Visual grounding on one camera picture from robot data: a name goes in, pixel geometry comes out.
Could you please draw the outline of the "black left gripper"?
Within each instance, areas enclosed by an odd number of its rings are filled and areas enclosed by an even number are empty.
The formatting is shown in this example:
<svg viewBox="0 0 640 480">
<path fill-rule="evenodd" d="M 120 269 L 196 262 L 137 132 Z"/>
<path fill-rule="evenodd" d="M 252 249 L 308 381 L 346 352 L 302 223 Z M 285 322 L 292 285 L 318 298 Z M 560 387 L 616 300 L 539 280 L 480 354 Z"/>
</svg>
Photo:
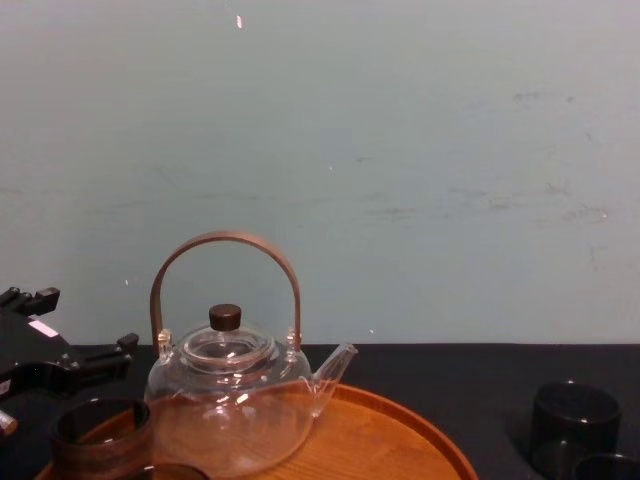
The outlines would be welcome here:
<svg viewBox="0 0 640 480">
<path fill-rule="evenodd" d="M 24 317 L 54 311 L 59 298 L 60 290 L 54 287 L 34 294 L 10 287 L 1 293 L 1 308 L 15 312 L 1 314 L 2 400 L 29 391 L 65 396 L 76 384 L 104 384 L 126 376 L 137 351 L 137 334 L 82 356 L 56 330 Z"/>
</svg>

